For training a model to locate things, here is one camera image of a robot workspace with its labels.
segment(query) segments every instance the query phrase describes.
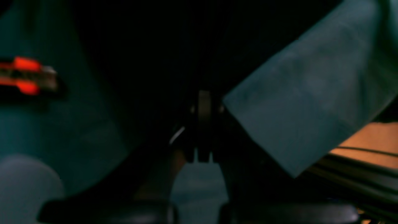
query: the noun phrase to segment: black plastic part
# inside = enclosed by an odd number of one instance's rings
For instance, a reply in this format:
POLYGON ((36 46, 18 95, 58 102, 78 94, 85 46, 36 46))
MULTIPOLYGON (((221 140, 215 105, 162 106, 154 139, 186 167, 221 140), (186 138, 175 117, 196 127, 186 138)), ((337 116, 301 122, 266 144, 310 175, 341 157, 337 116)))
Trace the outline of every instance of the black plastic part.
POLYGON ((38 221, 49 224, 175 224, 178 212, 169 202, 74 204, 52 201, 43 207, 38 221))
POLYGON ((350 204, 226 204, 220 211, 220 224, 355 224, 357 209, 350 204))
POLYGON ((5 11, 7 11, 11 4, 12 4, 12 0, 1 0, 0 1, 0 16, 3 15, 3 13, 5 13, 5 11))
POLYGON ((212 109, 211 95, 209 91, 199 91, 198 95, 198 161, 209 162, 210 152, 213 146, 212 141, 212 109))

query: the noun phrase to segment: teal fabric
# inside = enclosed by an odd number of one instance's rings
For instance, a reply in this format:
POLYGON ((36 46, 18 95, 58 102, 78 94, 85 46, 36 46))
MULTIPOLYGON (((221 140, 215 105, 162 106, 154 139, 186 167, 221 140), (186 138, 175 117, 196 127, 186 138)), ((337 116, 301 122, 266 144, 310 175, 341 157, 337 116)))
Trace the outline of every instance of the teal fabric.
POLYGON ((224 98, 296 177, 398 93, 398 1, 346 0, 224 98))
POLYGON ((0 104, 0 157, 40 159, 59 174, 66 195, 73 195, 104 178, 128 150, 83 54, 68 6, 42 0, 33 10, 29 3, 15 1, 1 17, 0 57, 33 57, 53 66, 69 94, 47 105, 35 100, 0 104), (29 10, 37 15, 30 17, 29 10))

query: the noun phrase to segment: orange utility knife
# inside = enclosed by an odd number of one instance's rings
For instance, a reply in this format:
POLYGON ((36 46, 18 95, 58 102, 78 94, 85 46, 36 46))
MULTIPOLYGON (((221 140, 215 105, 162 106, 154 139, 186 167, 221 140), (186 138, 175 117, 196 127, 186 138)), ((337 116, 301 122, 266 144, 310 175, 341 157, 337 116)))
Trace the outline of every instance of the orange utility knife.
POLYGON ((59 90, 57 73, 52 67, 23 57, 0 59, 0 86, 14 86, 21 93, 32 96, 43 92, 57 93, 59 90))

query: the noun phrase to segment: black cable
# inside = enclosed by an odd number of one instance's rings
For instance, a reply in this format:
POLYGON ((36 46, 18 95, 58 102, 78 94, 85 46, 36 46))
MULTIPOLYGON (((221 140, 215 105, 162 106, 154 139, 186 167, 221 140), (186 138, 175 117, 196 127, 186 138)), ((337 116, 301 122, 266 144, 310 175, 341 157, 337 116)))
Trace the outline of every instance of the black cable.
POLYGON ((382 155, 388 155, 388 156, 398 157, 398 154, 396 154, 396 153, 390 153, 390 152, 384 152, 384 151, 377 151, 377 150, 374 150, 374 149, 364 149, 364 148, 348 147, 348 146, 337 146, 336 149, 358 150, 358 151, 365 151, 365 152, 371 152, 371 153, 377 153, 377 154, 382 154, 382 155))

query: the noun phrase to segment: wooden surface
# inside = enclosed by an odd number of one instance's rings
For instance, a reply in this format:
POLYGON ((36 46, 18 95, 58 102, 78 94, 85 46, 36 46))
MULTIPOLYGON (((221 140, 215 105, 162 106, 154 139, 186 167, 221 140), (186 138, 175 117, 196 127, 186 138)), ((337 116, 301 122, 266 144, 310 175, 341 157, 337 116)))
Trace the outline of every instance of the wooden surface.
MULTIPOLYGON (((371 123, 341 145, 398 153, 398 123, 371 123)), ((332 153, 398 169, 396 157, 347 149, 335 149, 332 153)))

